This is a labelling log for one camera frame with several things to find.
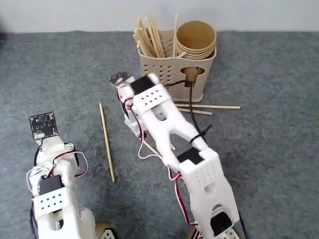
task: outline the beige plastic caddy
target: beige plastic caddy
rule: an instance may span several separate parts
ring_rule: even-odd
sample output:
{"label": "beige plastic caddy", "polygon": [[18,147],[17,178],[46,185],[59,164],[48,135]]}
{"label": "beige plastic caddy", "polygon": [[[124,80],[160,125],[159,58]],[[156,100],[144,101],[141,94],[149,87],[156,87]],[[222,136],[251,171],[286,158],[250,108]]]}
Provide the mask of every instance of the beige plastic caddy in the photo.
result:
{"label": "beige plastic caddy", "polygon": [[[201,101],[217,53],[215,30],[201,21],[187,22],[177,30],[175,19],[175,29],[159,30],[159,34],[166,58],[149,57],[139,50],[142,74],[155,73],[164,85],[186,80],[167,88],[173,100],[189,101],[189,87],[193,86],[192,101]],[[183,58],[173,57],[173,48],[176,49],[175,55],[186,54]]]}

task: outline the wooden chopstick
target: wooden chopstick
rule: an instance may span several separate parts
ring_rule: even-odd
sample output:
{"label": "wooden chopstick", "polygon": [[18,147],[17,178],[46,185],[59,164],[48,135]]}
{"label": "wooden chopstick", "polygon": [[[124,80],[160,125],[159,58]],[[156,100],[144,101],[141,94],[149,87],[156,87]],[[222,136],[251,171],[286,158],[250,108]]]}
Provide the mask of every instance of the wooden chopstick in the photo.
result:
{"label": "wooden chopstick", "polygon": [[153,33],[152,23],[151,23],[149,18],[147,18],[146,20],[147,20],[147,23],[148,23],[149,33],[150,33],[152,44],[153,44],[153,47],[154,47],[154,50],[155,50],[155,53],[156,53],[156,57],[157,58],[161,58],[160,50],[158,48],[158,45],[157,45],[157,42],[156,42],[156,39],[155,39],[155,35]]}
{"label": "wooden chopstick", "polygon": [[101,112],[101,118],[102,118],[102,125],[103,125],[103,131],[104,131],[104,138],[105,138],[105,145],[106,145],[106,151],[107,151],[108,159],[109,159],[109,165],[110,165],[110,172],[111,172],[112,182],[115,182],[114,169],[113,169],[113,163],[112,163],[111,152],[110,152],[110,145],[109,145],[109,138],[108,138],[108,132],[107,132],[107,130],[106,130],[106,123],[105,123],[105,117],[104,117],[104,111],[103,111],[102,102],[99,103],[99,106],[100,106],[100,112]]}
{"label": "wooden chopstick", "polygon": [[160,33],[159,33],[159,29],[158,29],[158,25],[157,25],[156,19],[155,19],[153,14],[149,15],[149,19],[151,21],[152,30],[153,30],[153,33],[154,33],[154,36],[155,36],[155,41],[157,42],[157,45],[158,45],[158,49],[159,49],[161,58],[164,58],[165,55],[164,55],[164,51],[163,51],[163,46],[161,44],[160,35],[159,35]]}
{"label": "wooden chopstick", "polygon": [[149,148],[150,151],[152,151],[154,154],[160,155],[149,143],[147,143],[145,140],[143,141],[143,144]]}
{"label": "wooden chopstick", "polygon": [[177,58],[182,58],[182,57],[184,57],[186,54],[187,54],[187,52],[184,51],[183,53],[181,53],[180,55],[178,55]]}
{"label": "wooden chopstick", "polygon": [[[178,108],[179,111],[182,111],[182,112],[190,112],[189,109],[183,109],[183,108]],[[193,110],[193,113],[195,114],[201,114],[201,115],[208,115],[208,116],[211,116],[213,113],[212,112],[208,112],[208,111],[197,111],[197,110]]]}
{"label": "wooden chopstick", "polygon": [[[189,107],[189,104],[175,104],[177,107]],[[213,106],[213,105],[191,105],[195,108],[210,108],[210,109],[230,109],[239,110],[240,106]]]}

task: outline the white plastic bracket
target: white plastic bracket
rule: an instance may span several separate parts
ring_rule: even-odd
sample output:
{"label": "white plastic bracket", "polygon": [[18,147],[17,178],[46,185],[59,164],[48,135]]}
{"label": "white plastic bracket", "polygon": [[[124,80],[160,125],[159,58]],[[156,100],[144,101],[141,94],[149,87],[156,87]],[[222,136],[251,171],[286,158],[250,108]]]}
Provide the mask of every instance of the white plastic bracket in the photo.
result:
{"label": "white plastic bracket", "polygon": [[63,187],[34,198],[34,214],[37,220],[43,215],[67,207],[77,207],[76,196],[71,187]]}

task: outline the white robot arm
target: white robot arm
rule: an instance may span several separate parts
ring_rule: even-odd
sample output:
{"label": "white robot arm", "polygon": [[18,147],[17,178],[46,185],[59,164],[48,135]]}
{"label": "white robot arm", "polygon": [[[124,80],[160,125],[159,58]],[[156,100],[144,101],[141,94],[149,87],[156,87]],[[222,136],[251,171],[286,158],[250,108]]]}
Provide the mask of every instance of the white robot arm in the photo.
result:
{"label": "white robot arm", "polygon": [[[163,164],[169,172],[170,169],[177,172],[175,177],[171,177],[175,180],[175,190],[178,190],[177,180],[184,180],[195,222],[190,223],[187,214],[184,216],[189,225],[196,226],[198,234],[195,238],[224,239],[236,234],[232,228],[235,224],[241,224],[240,217],[219,156],[199,136],[195,127],[185,120],[158,77],[149,74],[136,80],[128,73],[118,73],[110,82],[118,90],[125,124],[141,141],[144,139],[143,129],[148,130],[156,142]],[[192,146],[178,157],[170,147],[169,135],[172,133]],[[240,237],[235,236],[245,238],[243,233],[239,234]]]}
{"label": "white robot arm", "polygon": [[[53,112],[29,120],[33,137],[40,144],[34,167],[26,176],[39,239],[97,239],[94,216],[89,209],[78,208],[73,190],[75,177],[87,171],[85,156],[73,144],[62,141]],[[86,161],[86,169],[77,174],[79,153]]]}

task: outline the black wire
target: black wire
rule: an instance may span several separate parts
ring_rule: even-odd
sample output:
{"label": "black wire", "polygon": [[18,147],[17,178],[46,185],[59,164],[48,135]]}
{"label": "black wire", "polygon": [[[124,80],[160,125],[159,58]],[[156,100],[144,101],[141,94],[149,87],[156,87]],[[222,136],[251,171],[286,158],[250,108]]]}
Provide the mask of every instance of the black wire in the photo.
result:
{"label": "black wire", "polygon": [[30,208],[30,220],[29,220],[29,222],[30,222],[30,228],[31,228],[31,232],[33,234],[33,238],[37,239],[36,233],[35,233],[35,229],[34,229],[33,220],[35,221],[34,214],[33,214],[33,202],[32,202],[31,208]]}
{"label": "black wire", "polygon": [[243,229],[243,232],[244,232],[245,239],[249,239],[248,234],[247,234],[247,231],[246,231],[246,227],[245,227],[245,224],[244,224],[244,220],[243,220],[243,218],[241,217],[240,211],[238,211],[238,214],[239,214],[239,220],[240,220],[240,223],[241,223],[241,227],[242,227],[242,229]]}
{"label": "black wire", "polygon": [[185,80],[182,80],[182,81],[176,81],[176,82],[174,82],[174,83],[166,84],[166,85],[164,85],[164,86],[165,86],[165,87],[174,86],[174,85],[177,85],[177,84],[180,84],[180,83],[183,83],[183,82],[185,82]]}
{"label": "black wire", "polygon": [[43,145],[43,138],[41,139],[41,144],[39,145],[39,147],[36,150],[35,155],[34,155],[34,161],[33,161],[34,166],[36,166],[36,160],[38,158],[38,154],[39,154],[39,151],[40,151],[40,148],[42,147],[42,145]]}
{"label": "black wire", "polygon": [[193,112],[193,107],[192,107],[192,95],[193,95],[193,87],[189,87],[189,111],[190,111],[190,116],[191,116],[191,120],[193,121],[193,124],[197,130],[198,133],[200,132],[200,128],[196,122],[195,116],[194,116],[194,112]]}

